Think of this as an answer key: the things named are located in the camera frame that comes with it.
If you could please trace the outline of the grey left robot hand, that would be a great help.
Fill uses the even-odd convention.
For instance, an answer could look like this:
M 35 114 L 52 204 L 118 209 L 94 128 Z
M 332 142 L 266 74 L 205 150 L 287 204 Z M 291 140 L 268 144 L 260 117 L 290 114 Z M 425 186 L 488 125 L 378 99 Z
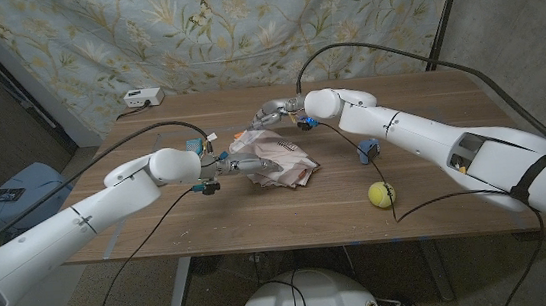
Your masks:
M 205 157 L 201 162 L 200 179 L 202 180 L 212 179 L 218 175 L 268 174 L 284 170 L 275 161 L 252 153 L 229 154 L 224 152 L 213 159 Z

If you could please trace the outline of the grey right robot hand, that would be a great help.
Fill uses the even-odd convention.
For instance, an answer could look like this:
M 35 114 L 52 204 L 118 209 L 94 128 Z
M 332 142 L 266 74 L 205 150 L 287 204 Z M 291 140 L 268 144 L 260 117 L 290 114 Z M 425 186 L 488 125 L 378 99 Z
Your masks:
M 303 95 L 298 95 L 294 98 L 280 98 L 265 102 L 254 115 L 248 130 L 261 130 L 277 124 L 283 117 L 302 110 L 304 100 Z

